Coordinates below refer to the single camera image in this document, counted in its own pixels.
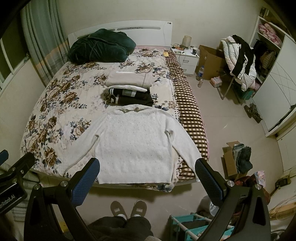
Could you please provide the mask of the white knit sweater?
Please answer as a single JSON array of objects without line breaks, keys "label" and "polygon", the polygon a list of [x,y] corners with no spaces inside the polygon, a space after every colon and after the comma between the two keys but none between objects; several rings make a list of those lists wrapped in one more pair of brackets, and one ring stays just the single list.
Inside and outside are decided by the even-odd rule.
[{"label": "white knit sweater", "polygon": [[127,105],[104,113],[60,156],[65,174],[90,154],[100,184],[170,183],[179,156],[192,169],[201,154],[182,125],[164,110]]}]

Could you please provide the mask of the small cardboard box with clothes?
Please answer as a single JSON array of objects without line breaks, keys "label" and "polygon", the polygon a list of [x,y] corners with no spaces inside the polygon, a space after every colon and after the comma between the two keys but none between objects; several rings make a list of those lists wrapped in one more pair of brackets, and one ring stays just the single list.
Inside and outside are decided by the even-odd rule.
[{"label": "small cardboard box with clothes", "polygon": [[250,162],[251,147],[239,141],[234,141],[226,143],[222,150],[223,157],[221,160],[225,178],[237,180],[246,176],[248,171],[253,168],[253,164]]}]

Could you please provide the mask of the teal laundry rack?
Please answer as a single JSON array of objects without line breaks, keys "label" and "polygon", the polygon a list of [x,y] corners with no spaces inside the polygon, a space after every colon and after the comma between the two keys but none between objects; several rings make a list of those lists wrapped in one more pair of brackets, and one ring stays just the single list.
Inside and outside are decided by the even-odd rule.
[{"label": "teal laundry rack", "polygon": [[170,215],[170,240],[198,240],[212,219],[191,212],[189,215]]}]

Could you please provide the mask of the left grey slipper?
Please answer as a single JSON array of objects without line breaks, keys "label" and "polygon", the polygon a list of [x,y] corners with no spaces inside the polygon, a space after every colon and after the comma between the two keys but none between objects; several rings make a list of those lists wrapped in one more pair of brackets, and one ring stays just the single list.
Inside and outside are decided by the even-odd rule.
[{"label": "left grey slipper", "polygon": [[123,206],[118,201],[113,201],[111,203],[110,210],[111,210],[113,216],[122,217],[125,220],[127,220],[126,212],[125,212]]}]

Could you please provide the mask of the grey slipper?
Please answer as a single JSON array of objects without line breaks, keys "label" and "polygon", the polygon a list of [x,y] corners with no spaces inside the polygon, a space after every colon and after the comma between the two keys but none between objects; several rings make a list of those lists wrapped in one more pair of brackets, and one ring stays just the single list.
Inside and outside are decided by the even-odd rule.
[{"label": "grey slipper", "polygon": [[113,201],[111,203],[110,210],[111,210],[113,216],[122,217],[125,220],[127,220],[126,212],[125,212],[123,206],[118,201]]},{"label": "grey slipper", "polygon": [[147,204],[138,200],[135,202],[130,217],[145,217],[147,212]]}]

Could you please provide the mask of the right grey slipper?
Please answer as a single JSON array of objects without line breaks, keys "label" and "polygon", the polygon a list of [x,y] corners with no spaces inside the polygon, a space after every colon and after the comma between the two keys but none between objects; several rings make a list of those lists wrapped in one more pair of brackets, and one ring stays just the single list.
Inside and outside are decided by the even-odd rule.
[{"label": "right grey slipper", "polygon": [[147,212],[147,204],[138,200],[135,202],[130,217],[145,217]]}]

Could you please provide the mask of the dark shoes pair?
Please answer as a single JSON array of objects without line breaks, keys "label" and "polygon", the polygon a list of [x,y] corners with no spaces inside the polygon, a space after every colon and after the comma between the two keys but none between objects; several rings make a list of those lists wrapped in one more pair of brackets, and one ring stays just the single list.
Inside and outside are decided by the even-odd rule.
[{"label": "dark shoes pair", "polygon": [[255,104],[251,103],[250,105],[245,105],[244,110],[247,113],[248,117],[253,118],[257,123],[260,123],[262,121],[262,118]]}]

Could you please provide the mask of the folded black white garment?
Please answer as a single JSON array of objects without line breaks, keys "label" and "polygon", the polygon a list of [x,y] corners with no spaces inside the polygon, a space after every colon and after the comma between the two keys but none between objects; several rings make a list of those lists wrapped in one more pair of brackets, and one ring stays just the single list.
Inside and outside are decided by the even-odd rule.
[{"label": "folded black white garment", "polygon": [[117,105],[140,104],[153,106],[149,88],[134,85],[112,85],[108,87],[110,102]]}]

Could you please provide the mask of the white wardrobe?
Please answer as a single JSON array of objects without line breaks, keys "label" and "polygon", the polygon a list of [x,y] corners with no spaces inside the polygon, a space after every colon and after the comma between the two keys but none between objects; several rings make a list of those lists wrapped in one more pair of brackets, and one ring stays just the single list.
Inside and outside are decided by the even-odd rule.
[{"label": "white wardrobe", "polygon": [[[276,45],[259,31],[260,24],[269,24],[281,39]],[[266,78],[259,78],[261,87],[252,100],[262,118],[265,136],[275,135],[295,118],[295,40],[275,24],[258,16],[250,39],[250,46],[262,40],[276,51],[276,59]]]}]

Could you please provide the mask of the green curtain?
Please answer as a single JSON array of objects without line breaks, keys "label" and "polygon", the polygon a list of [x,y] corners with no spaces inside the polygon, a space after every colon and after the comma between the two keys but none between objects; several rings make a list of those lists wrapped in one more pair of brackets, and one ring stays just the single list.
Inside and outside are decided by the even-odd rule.
[{"label": "green curtain", "polygon": [[30,1],[21,10],[21,21],[34,67],[43,84],[48,85],[67,62],[69,52],[57,1]]}]

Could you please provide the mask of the brown checkered blanket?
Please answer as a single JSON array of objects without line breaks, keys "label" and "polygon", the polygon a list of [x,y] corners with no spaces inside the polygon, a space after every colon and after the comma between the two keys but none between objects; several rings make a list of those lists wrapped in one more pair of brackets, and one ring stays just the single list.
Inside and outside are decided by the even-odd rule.
[{"label": "brown checkered blanket", "polygon": [[201,157],[208,160],[208,142],[196,98],[191,89],[177,57],[168,51],[165,58],[169,76],[175,89],[176,102],[179,110],[179,122],[196,144]]}]

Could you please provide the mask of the pink tissue pack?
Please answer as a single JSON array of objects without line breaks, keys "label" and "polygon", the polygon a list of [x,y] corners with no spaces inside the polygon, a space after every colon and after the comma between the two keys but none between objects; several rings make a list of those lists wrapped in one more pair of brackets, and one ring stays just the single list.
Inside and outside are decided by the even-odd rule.
[{"label": "pink tissue pack", "polygon": [[217,88],[217,87],[220,87],[222,85],[222,80],[221,78],[218,76],[218,77],[214,77],[214,78],[211,78],[210,79],[210,83],[212,84],[212,86],[214,88]]}]

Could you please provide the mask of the small glass jar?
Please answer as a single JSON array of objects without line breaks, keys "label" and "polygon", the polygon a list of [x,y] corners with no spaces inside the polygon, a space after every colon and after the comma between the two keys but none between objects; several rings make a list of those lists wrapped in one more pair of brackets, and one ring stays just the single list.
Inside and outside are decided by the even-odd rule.
[{"label": "small glass jar", "polygon": [[202,87],[202,84],[203,84],[203,82],[204,82],[204,80],[203,80],[203,79],[200,79],[200,80],[199,80],[199,82],[198,82],[198,87],[199,87],[199,88],[201,88],[201,87]]}]

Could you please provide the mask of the dark green velvet duvet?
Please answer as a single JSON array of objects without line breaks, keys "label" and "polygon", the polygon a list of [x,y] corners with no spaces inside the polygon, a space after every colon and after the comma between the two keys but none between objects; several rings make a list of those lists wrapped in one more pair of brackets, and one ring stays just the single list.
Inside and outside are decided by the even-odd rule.
[{"label": "dark green velvet duvet", "polygon": [[136,43],[126,33],[99,29],[78,39],[70,48],[68,59],[78,65],[124,62],[135,47]]}]

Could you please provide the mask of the folded beige garment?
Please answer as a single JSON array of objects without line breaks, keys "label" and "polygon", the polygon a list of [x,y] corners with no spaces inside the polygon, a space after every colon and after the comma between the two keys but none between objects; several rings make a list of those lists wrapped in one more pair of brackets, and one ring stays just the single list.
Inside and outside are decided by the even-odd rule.
[{"label": "folded beige garment", "polygon": [[133,85],[142,88],[149,88],[154,82],[155,78],[152,73],[133,73],[115,71],[109,73],[106,78],[105,85],[107,87],[113,85]]}]

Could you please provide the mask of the plastic water bottle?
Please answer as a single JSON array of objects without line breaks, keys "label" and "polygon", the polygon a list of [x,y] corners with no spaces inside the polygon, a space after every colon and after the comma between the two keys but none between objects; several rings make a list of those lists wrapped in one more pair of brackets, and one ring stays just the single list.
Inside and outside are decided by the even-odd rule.
[{"label": "plastic water bottle", "polygon": [[200,81],[201,79],[203,79],[203,74],[204,74],[204,66],[201,66],[198,73],[197,73],[197,80]]}]

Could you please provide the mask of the black jacket white stripes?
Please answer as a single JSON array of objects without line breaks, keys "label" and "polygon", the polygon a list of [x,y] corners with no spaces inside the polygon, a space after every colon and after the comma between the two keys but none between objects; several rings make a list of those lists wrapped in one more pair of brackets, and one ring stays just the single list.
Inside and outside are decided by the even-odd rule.
[{"label": "black jacket white stripes", "polygon": [[243,77],[243,74],[249,75],[250,68],[254,61],[254,53],[250,45],[240,36],[233,35],[232,38],[234,39],[236,44],[240,45],[239,54],[232,73],[235,77],[241,79]]}]

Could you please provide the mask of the large open cardboard box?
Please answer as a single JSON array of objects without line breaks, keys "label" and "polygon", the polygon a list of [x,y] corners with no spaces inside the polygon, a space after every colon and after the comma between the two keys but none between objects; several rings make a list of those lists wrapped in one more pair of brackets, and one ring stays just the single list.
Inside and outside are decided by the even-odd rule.
[{"label": "large open cardboard box", "polygon": [[204,66],[202,76],[204,80],[218,77],[226,65],[224,53],[220,50],[203,45],[199,46],[199,50],[199,63],[195,69],[195,73],[198,74],[199,69]]}]

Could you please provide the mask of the white bedside table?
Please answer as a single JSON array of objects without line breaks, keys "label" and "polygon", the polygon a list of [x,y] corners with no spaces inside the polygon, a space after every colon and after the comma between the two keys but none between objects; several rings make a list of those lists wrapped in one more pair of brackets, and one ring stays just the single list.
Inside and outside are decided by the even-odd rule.
[{"label": "white bedside table", "polygon": [[177,47],[171,46],[171,50],[175,54],[180,67],[183,69],[185,75],[194,75],[196,67],[199,64],[199,50],[194,55],[192,50],[178,50]]}]

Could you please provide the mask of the white bed headboard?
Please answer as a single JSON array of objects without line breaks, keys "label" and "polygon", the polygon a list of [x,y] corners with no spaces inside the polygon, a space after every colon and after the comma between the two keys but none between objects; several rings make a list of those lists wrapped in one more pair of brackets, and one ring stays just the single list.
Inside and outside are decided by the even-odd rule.
[{"label": "white bed headboard", "polygon": [[99,29],[107,29],[114,32],[124,32],[138,46],[171,46],[173,23],[168,21],[133,20],[119,21],[96,25],[78,30],[68,35],[69,45],[72,46],[79,38],[96,32]]}]

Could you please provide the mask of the beige cylindrical lamp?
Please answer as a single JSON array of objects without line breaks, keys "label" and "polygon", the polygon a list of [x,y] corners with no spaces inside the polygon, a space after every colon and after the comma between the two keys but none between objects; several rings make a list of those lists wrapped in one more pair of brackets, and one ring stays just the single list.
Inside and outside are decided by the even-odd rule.
[{"label": "beige cylindrical lamp", "polygon": [[191,36],[187,36],[185,35],[183,40],[182,40],[182,46],[186,49],[189,49],[190,46],[191,46],[191,40],[192,40],[192,37]]}]

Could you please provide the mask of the pink folded quilt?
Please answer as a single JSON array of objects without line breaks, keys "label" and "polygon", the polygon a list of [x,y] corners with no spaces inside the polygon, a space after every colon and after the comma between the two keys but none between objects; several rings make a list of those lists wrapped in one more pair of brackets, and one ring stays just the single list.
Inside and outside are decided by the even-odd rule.
[{"label": "pink folded quilt", "polygon": [[276,34],[276,31],[274,30],[274,28],[268,24],[259,24],[258,25],[258,29],[259,32],[266,37],[267,39],[269,39],[271,42],[273,42],[274,44],[276,44],[278,47],[282,46],[282,41],[281,39],[278,37],[278,35]]}]

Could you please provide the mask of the window frame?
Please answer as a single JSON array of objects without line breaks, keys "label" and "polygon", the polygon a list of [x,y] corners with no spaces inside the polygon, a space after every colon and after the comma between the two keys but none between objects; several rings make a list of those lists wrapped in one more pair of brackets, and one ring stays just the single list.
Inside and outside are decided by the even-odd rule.
[{"label": "window frame", "polygon": [[1,38],[1,92],[28,60],[29,55],[19,37]]}]

